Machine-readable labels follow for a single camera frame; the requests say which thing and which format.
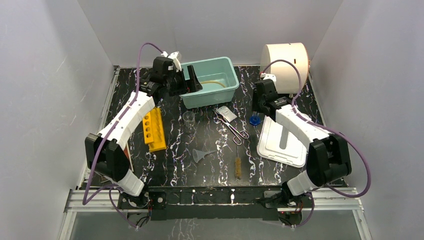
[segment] robotic arm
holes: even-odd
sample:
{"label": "robotic arm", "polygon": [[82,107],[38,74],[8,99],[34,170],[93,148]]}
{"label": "robotic arm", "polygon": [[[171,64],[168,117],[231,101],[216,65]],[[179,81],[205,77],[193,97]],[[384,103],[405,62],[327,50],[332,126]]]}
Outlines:
{"label": "robotic arm", "polygon": [[348,143],[338,135],[312,126],[296,116],[291,100],[277,93],[276,77],[263,74],[255,83],[252,110],[264,113],[287,128],[308,148],[306,170],[282,184],[274,199],[281,204],[297,202],[306,192],[345,177],[352,172]]}
{"label": "robotic arm", "polygon": [[[170,55],[163,52],[162,56],[156,57],[152,68],[142,77],[139,89],[131,93],[129,100],[115,118],[98,134],[90,133],[85,139],[88,167],[132,196],[131,199],[137,206],[143,203],[139,196],[144,183],[130,169],[130,161],[125,154],[128,139],[144,116],[165,94],[175,96],[202,89],[192,65],[187,67],[189,79],[185,79],[180,59],[179,52]],[[99,150],[103,136],[107,136],[106,141]],[[100,151],[100,154],[95,169],[92,169],[97,151]]]}

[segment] white cylindrical drum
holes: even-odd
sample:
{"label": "white cylindrical drum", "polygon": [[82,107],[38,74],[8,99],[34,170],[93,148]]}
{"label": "white cylindrical drum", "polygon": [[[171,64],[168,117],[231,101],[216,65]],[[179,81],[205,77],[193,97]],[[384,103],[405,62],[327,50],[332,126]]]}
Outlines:
{"label": "white cylindrical drum", "polygon": [[[289,61],[299,70],[302,87],[308,78],[309,58],[305,46],[300,43],[267,44],[263,47],[260,70],[263,71],[272,61]],[[295,94],[299,90],[299,79],[292,66],[285,62],[276,62],[266,71],[276,76],[275,88],[279,94]]]}

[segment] black marble table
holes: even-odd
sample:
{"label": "black marble table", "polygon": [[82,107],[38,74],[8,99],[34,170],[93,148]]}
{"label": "black marble table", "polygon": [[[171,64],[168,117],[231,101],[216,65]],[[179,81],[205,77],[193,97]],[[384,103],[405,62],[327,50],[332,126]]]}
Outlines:
{"label": "black marble table", "polygon": [[[297,176],[303,169],[259,157],[256,148],[262,124],[252,126],[251,101],[253,83],[259,79],[259,66],[235,66],[240,86],[235,91],[232,102],[190,109],[195,113],[195,131],[188,132],[182,115],[187,111],[179,96],[166,97],[159,104],[167,149],[149,152],[144,142],[143,126],[140,124],[129,139],[130,154],[134,174],[147,186],[263,186],[280,185]],[[107,123],[123,107],[135,89],[135,68],[123,68],[119,72],[107,116]],[[232,125],[239,131],[246,130],[250,138],[241,146],[233,142],[233,134],[217,120],[212,109],[227,106],[238,118]],[[297,105],[313,121],[322,123],[314,92],[309,81]],[[217,150],[195,163],[193,149],[201,151]],[[241,158],[241,179],[235,177],[235,158]],[[102,179],[96,175],[93,186],[100,186]]]}

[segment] plastic tub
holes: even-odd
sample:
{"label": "plastic tub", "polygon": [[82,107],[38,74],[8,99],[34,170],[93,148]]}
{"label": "plastic tub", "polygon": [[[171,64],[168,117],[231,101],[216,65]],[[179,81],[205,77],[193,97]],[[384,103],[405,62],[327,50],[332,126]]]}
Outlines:
{"label": "plastic tub", "polygon": [[186,80],[189,79],[188,65],[193,65],[197,79],[203,89],[180,95],[187,109],[231,102],[236,89],[239,87],[239,80],[228,57],[183,63],[181,66],[184,69]]}

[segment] funnel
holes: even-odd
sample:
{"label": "funnel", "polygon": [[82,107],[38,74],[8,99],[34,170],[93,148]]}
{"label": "funnel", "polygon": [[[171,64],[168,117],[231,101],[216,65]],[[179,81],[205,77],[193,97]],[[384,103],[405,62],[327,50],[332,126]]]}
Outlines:
{"label": "funnel", "polygon": [[211,153],[215,153],[215,152],[216,152],[216,150],[212,150],[212,151],[199,151],[199,150],[193,149],[193,158],[194,158],[194,161],[196,163],[198,163],[206,155],[211,154]]}

